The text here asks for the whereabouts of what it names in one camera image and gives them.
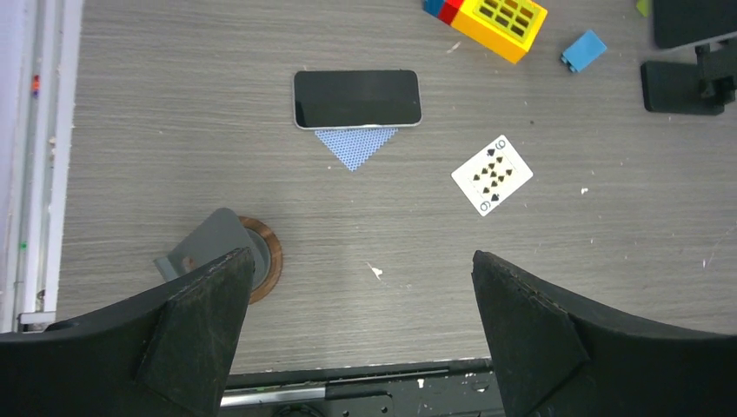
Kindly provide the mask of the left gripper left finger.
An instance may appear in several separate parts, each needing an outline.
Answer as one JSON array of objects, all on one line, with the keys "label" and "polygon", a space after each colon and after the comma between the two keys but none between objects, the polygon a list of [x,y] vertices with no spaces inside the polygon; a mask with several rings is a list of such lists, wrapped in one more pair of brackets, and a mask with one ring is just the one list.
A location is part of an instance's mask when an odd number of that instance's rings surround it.
[{"label": "left gripper left finger", "polygon": [[3,334],[2,415],[216,415],[254,271],[237,248],[41,332]]}]

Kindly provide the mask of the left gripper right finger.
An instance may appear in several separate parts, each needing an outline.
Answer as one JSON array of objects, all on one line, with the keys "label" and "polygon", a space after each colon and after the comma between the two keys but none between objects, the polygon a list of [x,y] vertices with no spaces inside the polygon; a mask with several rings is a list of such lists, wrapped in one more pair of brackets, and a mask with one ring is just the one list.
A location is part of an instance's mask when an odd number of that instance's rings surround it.
[{"label": "left gripper right finger", "polygon": [[622,312],[488,252],[472,281],[506,415],[735,415],[734,335]]}]

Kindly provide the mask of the silver phone black screen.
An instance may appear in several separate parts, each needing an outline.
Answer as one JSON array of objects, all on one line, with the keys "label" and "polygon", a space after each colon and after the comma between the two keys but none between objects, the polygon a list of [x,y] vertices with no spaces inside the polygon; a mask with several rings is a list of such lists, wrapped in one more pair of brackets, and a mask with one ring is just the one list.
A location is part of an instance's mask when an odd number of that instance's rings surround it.
[{"label": "silver phone black screen", "polygon": [[412,127],[422,121],[419,78],[410,69],[300,70],[292,90],[300,129]]}]

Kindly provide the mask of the white-edged phone black screen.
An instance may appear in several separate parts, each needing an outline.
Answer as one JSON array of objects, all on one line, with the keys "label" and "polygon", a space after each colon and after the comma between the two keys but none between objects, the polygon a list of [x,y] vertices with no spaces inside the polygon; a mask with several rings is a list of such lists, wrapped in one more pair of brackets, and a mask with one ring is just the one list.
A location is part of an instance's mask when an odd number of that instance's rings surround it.
[{"label": "white-edged phone black screen", "polygon": [[654,0],[654,45],[669,50],[736,35],[736,0]]}]

